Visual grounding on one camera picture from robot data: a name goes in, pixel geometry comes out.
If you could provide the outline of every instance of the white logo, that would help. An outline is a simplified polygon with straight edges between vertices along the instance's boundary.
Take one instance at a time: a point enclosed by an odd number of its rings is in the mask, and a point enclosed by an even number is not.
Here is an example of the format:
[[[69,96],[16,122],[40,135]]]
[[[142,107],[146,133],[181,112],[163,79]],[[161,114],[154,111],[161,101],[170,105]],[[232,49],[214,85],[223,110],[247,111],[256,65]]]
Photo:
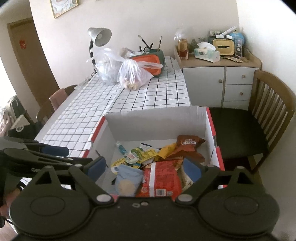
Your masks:
[[[32,168],[31,168],[31,171],[32,171],[32,172],[39,172],[40,169],[35,169],[34,167],[32,167]]]
[[[16,128],[16,131],[21,132],[23,129],[24,129],[24,126],[19,126],[19,127]]]

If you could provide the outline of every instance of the brush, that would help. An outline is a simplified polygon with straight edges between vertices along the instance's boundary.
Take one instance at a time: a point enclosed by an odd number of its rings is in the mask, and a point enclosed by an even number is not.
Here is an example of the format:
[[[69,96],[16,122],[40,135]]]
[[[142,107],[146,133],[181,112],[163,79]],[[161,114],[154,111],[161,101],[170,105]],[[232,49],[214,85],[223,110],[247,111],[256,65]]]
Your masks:
[[[157,52],[158,52],[159,49],[160,49],[160,44],[161,44],[161,40],[162,40],[162,38],[163,38],[162,36],[159,37],[159,46],[158,46]]]
[[[145,40],[141,37],[141,35],[138,35],[138,37],[143,41],[143,43],[149,48],[148,44],[145,42]]]

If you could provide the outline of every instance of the picture frame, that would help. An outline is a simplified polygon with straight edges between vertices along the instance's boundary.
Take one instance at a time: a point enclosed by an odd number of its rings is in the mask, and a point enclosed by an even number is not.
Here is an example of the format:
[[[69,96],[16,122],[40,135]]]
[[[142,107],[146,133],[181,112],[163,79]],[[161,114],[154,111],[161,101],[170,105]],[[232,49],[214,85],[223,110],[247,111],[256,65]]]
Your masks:
[[[49,0],[54,18],[78,6],[78,0]]]

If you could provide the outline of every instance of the white box with red edge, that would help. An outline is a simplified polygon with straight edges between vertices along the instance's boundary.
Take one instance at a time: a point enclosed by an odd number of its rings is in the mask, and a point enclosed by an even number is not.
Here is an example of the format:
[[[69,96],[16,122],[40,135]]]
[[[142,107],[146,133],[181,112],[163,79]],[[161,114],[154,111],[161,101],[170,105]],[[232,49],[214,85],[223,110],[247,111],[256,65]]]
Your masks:
[[[106,159],[108,167],[96,184],[113,194],[112,180],[116,177],[110,170],[113,162],[123,157],[115,146],[119,141],[129,151],[145,143],[154,148],[176,142],[178,135],[197,135],[206,141],[197,148],[205,157],[205,164],[213,164],[224,170],[220,148],[216,145],[216,132],[209,108],[184,106],[134,110],[109,113],[103,117],[92,136],[90,150],[84,157],[97,158],[98,153]]]

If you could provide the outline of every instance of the red sticker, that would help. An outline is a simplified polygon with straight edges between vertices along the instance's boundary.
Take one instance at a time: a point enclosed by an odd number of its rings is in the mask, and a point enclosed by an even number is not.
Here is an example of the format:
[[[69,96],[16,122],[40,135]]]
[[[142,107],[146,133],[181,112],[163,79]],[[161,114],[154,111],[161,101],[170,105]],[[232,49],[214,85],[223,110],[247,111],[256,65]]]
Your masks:
[[[27,47],[27,44],[24,40],[20,40],[20,48],[25,49]]]

